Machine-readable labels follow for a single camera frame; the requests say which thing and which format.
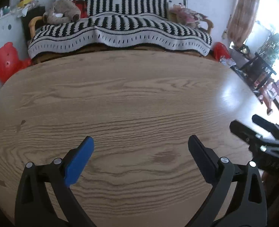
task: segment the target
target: blue gripper pad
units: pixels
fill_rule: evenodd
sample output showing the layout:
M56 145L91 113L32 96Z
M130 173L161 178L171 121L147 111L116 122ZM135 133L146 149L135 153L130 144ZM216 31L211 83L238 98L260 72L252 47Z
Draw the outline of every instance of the blue gripper pad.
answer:
M85 168L90 156L94 150L93 138L87 136L81 145L77 148L77 152L73 159L65 168L65 185L70 187L71 184L75 184Z

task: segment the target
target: wood grain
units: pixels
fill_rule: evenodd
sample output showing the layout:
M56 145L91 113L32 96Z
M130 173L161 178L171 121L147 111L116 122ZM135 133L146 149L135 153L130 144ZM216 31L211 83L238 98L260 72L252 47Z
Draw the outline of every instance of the wood grain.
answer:
M229 124L256 128L255 113L266 108L233 71L194 56L96 52L27 68L0 91L0 206L13 219L24 165L50 163L90 135L94 153L71 189L99 227L184 226L211 188L189 136L246 164L251 154Z

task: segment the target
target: black and white blanket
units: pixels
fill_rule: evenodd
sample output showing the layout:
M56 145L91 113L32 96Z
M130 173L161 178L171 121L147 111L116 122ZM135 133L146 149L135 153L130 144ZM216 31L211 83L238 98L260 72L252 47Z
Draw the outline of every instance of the black and white blanket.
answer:
M143 11L140 13L138 8L134 9L135 6L132 6L130 14L122 14L118 6L115 6L117 11L101 12L101 9L98 13L97 6L92 9L88 7L88 13L91 14L89 18L59 26L43 26L31 41L28 53L33 58L41 52L67 53L93 43L103 43L117 48L154 44L172 51L196 50L206 56L212 43L210 35L202 30L168 21L166 8L161 5L164 0L161 1L156 14L143 13L147 6L141 6ZM151 1L152 8L157 7L156 5L157 3ZM103 3L99 2L98 6L103 7Z

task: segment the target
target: screw head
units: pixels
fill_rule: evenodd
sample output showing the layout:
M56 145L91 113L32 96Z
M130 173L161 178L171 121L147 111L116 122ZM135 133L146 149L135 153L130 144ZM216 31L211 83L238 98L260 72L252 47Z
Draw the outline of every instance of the screw head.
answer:
M264 152L264 151L266 151L267 150L267 148L266 148L266 146L260 146L260 150L262 151L262 152Z
M251 167L255 167L255 166L256 166L256 163L255 163L254 161L250 161L250 162L249 162L249 165L250 165Z
M228 163L229 162L229 159L228 158L226 158L226 157L221 157L220 158L220 161L222 162L222 163Z
M61 158L56 158L54 161L53 161L54 164L58 165L60 163L62 163L62 159Z
M32 162L28 162L28 163L26 164L26 167L27 167L27 168L30 168L30 167L32 167L32 165L33 165Z

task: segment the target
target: plush toy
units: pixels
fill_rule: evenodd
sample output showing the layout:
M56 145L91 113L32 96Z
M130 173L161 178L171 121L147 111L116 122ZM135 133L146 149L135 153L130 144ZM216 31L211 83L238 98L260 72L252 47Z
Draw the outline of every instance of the plush toy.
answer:
M169 11L176 15L177 22L182 25L198 28L199 22L207 18L207 16L202 13L186 8L181 3L175 5L169 1L168 7Z
M31 59L20 60L12 42L0 48L0 81L5 83L13 74L30 66Z
M70 0L54 2L49 12L43 15L43 21L50 25L77 22L80 18L81 10Z

